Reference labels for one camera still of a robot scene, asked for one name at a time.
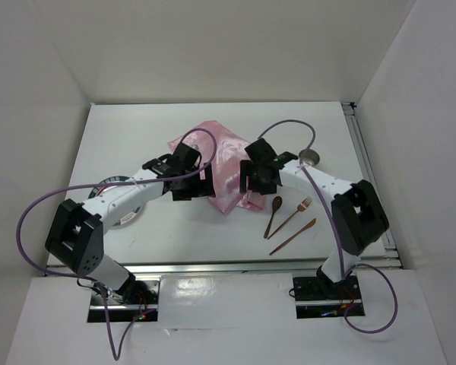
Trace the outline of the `copper fork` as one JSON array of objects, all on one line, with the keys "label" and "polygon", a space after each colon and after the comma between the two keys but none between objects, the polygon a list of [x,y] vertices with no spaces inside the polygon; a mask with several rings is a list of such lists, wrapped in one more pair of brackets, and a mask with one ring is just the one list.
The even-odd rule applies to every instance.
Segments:
[{"label": "copper fork", "polygon": [[302,202],[300,202],[296,208],[296,210],[283,222],[280,224],[280,226],[273,232],[270,233],[268,236],[268,239],[270,239],[272,236],[277,234],[283,227],[285,227],[299,212],[304,212],[312,203],[311,198],[306,198]]}]

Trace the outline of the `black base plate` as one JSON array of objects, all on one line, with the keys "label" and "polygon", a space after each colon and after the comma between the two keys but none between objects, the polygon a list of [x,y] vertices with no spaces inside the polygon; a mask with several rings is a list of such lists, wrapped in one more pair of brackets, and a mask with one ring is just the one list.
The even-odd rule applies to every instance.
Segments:
[{"label": "black base plate", "polygon": [[[156,322],[158,319],[158,302],[160,279],[148,278],[136,284],[133,294],[123,300],[117,293],[107,289],[106,303],[110,322],[130,322],[139,316],[139,322]],[[105,306],[101,293],[93,292],[87,314],[88,323],[105,323]]]},{"label": "black base plate", "polygon": [[359,282],[355,275],[342,284],[326,285],[316,276],[294,277],[289,296],[295,300],[297,319],[326,319],[348,316],[364,316],[365,310]]}]

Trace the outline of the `metal cup cork sleeve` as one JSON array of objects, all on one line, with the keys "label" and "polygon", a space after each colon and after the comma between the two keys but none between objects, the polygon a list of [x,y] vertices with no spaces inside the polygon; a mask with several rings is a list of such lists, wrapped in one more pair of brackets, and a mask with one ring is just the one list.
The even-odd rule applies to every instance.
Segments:
[{"label": "metal cup cork sleeve", "polygon": [[319,154],[310,148],[305,148],[301,150],[299,152],[299,159],[303,163],[308,164],[311,167],[316,167],[320,163]]}]

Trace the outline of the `pink floral satin cloth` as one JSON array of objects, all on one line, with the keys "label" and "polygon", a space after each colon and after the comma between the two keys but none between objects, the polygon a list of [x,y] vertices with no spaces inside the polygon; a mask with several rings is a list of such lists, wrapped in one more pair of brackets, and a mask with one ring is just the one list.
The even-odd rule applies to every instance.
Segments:
[{"label": "pink floral satin cloth", "polygon": [[209,160],[213,152],[214,136],[217,148],[212,163],[213,184],[216,196],[209,202],[222,214],[229,214],[234,208],[244,208],[250,211],[262,211],[265,208],[265,197],[254,192],[242,194],[239,192],[241,160],[248,158],[245,148],[249,142],[240,138],[215,120],[205,121],[196,126],[197,131],[186,138],[178,137],[168,143],[170,150],[183,143],[201,152],[202,161]]}]

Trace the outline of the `copper spoon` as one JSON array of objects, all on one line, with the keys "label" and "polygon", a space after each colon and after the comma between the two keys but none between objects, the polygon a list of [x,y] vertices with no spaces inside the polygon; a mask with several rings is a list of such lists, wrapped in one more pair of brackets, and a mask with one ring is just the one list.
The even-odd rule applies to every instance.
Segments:
[{"label": "copper spoon", "polygon": [[268,221],[268,225],[266,226],[265,232],[264,232],[264,238],[267,239],[269,236],[269,233],[271,231],[271,225],[273,223],[274,215],[276,212],[280,209],[281,205],[283,204],[283,199],[281,196],[276,196],[271,204],[271,216],[270,220]]}]

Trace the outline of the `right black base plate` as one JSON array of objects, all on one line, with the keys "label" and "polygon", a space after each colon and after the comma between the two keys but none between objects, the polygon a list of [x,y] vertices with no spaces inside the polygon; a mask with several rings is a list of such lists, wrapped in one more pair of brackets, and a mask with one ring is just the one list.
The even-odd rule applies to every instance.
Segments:
[{"label": "right black base plate", "polygon": [[295,300],[297,319],[326,319],[348,316],[364,316],[365,310],[359,282],[355,275],[342,284],[326,285],[316,276],[294,277],[289,296]]}]

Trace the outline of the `aluminium front rail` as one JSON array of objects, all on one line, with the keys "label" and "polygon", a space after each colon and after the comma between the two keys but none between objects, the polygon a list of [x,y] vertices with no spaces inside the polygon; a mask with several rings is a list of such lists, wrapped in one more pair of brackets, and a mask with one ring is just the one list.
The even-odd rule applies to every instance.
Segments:
[{"label": "aluminium front rail", "polygon": [[[159,264],[123,264],[135,274],[160,273],[220,273],[220,272],[262,272],[262,271],[312,271],[322,265],[324,260],[273,260],[258,262],[208,262],[208,263],[159,263]],[[402,268],[400,259],[395,251],[384,258],[368,258],[362,262],[377,268]],[[48,269],[69,273],[64,265],[48,265]]]}]

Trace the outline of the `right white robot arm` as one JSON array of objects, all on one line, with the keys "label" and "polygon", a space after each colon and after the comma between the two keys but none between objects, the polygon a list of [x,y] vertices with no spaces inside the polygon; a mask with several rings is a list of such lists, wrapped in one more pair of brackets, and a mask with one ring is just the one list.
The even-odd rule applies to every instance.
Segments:
[{"label": "right white robot arm", "polygon": [[245,152],[249,158],[240,161],[241,193],[273,195],[285,187],[321,203],[336,248],[318,269],[316,288],[325,298],[335,297],[367,246],[389,228],[375,188],[364,179],[354,183],[331,176],[290,152],[277,154],[263,138],[252,142]]}]

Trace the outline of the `copper knife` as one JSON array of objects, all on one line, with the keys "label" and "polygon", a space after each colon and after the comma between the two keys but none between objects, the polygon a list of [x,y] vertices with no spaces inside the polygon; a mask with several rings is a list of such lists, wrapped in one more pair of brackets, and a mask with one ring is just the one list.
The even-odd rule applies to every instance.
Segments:
[{"label": "copper knife", "polygon": [[287,238],[286,240],[284,240],[280,245],[278,245],[276,248],[274,248],[270,253],[269,255],[272,256],[274,253],[278,252],[279,250],[281,250],[282,248],[284,248],[287,244],[289,244],[292,240],[294,240],[296,237],[298,237],[298,235],[300,235],[301,233],[309,230],[310,228],[312,228],[317,222],[317,219],[314,218],[312,219],[310,222],[308,222],[303,228],[301,228],[300,230],[298,230],[296,233],[294,233],[292,236],[290,236],[289,238]]}]

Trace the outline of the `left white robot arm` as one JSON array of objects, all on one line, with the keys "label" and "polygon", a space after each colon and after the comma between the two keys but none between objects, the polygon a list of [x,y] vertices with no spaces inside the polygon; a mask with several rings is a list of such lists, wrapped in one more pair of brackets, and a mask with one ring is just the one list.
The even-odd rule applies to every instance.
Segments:
[{"label": "left white robot arm", "polygon": [[117,303],[131,303],[144,289],[123,265],[104,252],[104,235],[136,208],[170,193],[175,201],[215,195],[211,163],[179,143],[171,154],[143,164],[126,181],[83,202],[71,199],[58,207],[46,249],[79,278],[91,278]]}]

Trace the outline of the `aluminium right side rail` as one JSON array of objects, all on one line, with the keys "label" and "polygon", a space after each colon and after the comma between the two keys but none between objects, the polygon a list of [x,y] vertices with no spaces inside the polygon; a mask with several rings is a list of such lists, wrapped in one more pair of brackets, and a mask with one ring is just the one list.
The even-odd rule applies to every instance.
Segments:
[{"label": "aluminium right side rail", "polygon": [[[344,117],[347,121],[347,126],[356,151],[357,159],[362,170],[364,179],[373,184],[377,195],[379,195],[375,175],[369,159],[366,144],[356,118],[356,104],[353,102],[342,102],[341,107]],[[398,261],[398,265],[402,266],[397,247],[395,246],[394,238],[390,230],[387,230],[382,236],[383,246],[385,248],[386,257],[390,260]]]}]

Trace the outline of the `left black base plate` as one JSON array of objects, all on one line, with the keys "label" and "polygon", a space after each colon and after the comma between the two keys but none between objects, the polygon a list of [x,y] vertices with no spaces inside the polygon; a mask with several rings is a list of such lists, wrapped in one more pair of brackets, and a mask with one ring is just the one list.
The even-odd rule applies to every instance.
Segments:
[{"label": "left black base plate", "polygon": [[[117,293],[107,289],[106,303],[110,322],[130,322],[139,316],[139,322],[156,322],[158,319],[158,302],[160,279],[148,278],[136,284],[133,294],[123,300]],[[88,323],[105,323],[105,306],[101,293],[93,292],[87,314]]]}]

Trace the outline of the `aluminium rail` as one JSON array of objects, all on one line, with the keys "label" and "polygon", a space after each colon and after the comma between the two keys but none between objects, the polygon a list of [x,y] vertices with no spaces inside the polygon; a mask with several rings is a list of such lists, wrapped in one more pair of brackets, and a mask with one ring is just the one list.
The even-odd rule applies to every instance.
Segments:
[{"label": "aluminium rail", "polygon": [[[366,144],[356,118],[356,104],[353,102],[342,102],[341,107],[344,117],[347,121],[347,126],[356,151],[357,159],[362,170],[364,179],[373,184],[377,195],[379,195],[375,175],[369,159]],[[398,265],[402,266],[397,247],[395,246],[394,238],[390,230],[387,230],[382,236],[383,246],[385,248],[386,257],[390,260],[398,261]]]},{"label": "aluminium rail", "polygon": [[[159,263],[159,264],[123,264],[135,274],[160,273],[220,273],[220,272],[262,272],[262,271],[312,271],[322,265],[324,260],[273,260],[258,262],[208,262],[208,263]],[[400,259],[395,251],[384,258],[368,258],[362,262],[377,268],[402,268]],[[48,265],[48,269],[69,273],[64,265]]]}]

